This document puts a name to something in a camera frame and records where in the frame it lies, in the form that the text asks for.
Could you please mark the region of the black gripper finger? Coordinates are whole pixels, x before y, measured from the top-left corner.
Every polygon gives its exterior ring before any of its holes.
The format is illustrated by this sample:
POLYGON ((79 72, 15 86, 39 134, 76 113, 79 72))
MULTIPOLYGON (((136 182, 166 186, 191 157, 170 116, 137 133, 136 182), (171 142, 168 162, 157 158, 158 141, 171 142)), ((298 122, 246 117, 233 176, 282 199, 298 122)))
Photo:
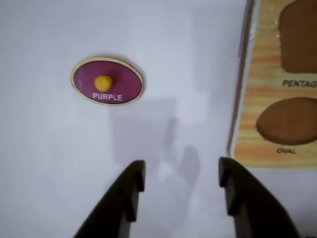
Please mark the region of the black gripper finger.
POLYGON ((218 177, 237 238, 301 237, 282 204, 240 163, 221 157, 218 177))
POLYGON ((76 238, 128 238, 145 190, 145 161, 132 162, 114 181, 75 234, 76 238))

